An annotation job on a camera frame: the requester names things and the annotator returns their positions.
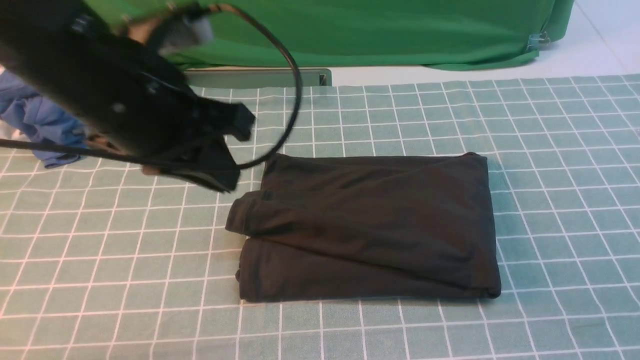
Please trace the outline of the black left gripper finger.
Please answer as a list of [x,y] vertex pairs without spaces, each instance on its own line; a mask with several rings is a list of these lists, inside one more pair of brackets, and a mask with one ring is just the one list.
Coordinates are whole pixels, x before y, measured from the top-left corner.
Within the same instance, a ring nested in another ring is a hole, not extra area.
[[162,165],[144,164],[145,175],[184,180],[219,193],[236,190],[238,168],[223,136],[188,139],[162,153]]

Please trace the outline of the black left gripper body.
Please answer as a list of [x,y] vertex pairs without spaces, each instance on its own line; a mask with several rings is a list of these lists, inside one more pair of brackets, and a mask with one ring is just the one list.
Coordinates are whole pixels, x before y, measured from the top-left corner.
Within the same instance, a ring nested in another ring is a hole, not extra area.
[[55,52],[60,75],[51,98],[138,157],[190,157],[197,148],[226,152],[224,136],[250,138],[256,121],[246,105],[203,98],[155,50],[116,35],[64,35]]

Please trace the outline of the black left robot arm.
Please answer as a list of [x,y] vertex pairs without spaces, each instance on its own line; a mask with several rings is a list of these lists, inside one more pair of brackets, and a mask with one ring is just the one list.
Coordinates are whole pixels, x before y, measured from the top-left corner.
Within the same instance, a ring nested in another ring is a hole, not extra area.
[[244,104],[197,95],[149,44],[115,32],[82,0],[3,0],[1,64],[89,127],[82,155],[156,168],[162,176],[235,191],[241,174],[225,137],[250,139]]

